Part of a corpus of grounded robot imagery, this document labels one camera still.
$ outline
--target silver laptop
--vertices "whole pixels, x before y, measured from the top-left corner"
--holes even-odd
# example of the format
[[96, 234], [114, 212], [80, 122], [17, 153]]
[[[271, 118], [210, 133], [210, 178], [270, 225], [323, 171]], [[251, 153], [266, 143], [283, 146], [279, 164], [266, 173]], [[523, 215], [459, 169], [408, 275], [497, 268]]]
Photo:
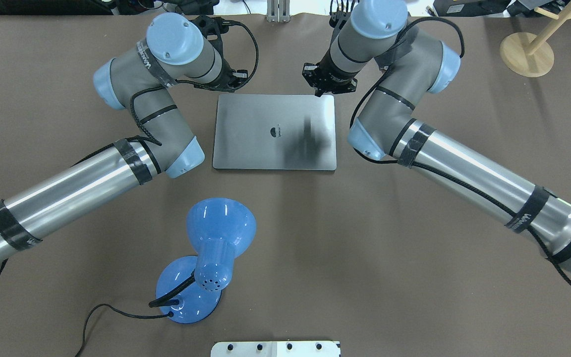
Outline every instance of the silver laptop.
[[221, 94], [213, 167], [336, 170], [334, 97]]

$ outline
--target blue desk lamp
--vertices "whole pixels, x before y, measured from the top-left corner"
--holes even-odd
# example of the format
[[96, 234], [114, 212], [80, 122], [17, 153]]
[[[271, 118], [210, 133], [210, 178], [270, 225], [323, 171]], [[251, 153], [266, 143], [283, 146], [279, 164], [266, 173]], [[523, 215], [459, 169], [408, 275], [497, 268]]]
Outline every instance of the blue desk lamp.
[[186, 232], [197, 256], [170, 263], [160, 274], [156, 300], [177, 323], [195, 323], [209, 316], [220, 302], [222, 290], [233, 277], [233, 262], [254, 238], [257, 223], [248, 208], [228, 198], [197, 203], [186, 217]]

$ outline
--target black box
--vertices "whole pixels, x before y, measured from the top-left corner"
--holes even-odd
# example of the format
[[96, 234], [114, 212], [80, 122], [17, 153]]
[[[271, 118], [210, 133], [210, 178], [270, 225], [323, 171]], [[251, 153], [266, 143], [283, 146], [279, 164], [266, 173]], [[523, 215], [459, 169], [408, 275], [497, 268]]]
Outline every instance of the black box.
[[484, 16], [503, 13], [510, 0], [434, 0], [438, 16]]

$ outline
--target wooden stand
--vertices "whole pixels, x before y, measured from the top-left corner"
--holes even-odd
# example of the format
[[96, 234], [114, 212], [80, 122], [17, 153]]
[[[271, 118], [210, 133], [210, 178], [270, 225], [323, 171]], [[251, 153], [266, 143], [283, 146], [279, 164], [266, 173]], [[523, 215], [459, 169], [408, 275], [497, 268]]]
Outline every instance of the wooden stand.
[[517, 32], [505, 38], [499, 47], [504, 63], [514, 72], [526, 77], [540, 77], [548, 73], [555, 64], [555, 54], [546, 42], [561, 25], [571, 19], [571, 1], [559, 14], [537, 7], [537, 13], [553, 20], [539, 36], [528, 32]]

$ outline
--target metal bracket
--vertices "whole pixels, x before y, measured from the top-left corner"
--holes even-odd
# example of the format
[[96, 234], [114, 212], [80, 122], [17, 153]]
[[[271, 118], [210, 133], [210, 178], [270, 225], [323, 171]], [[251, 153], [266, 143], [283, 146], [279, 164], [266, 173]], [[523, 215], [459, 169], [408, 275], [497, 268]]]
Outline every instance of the metal bracket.
[[268, 22], [290, 22], [290, 0], [268, 0]]

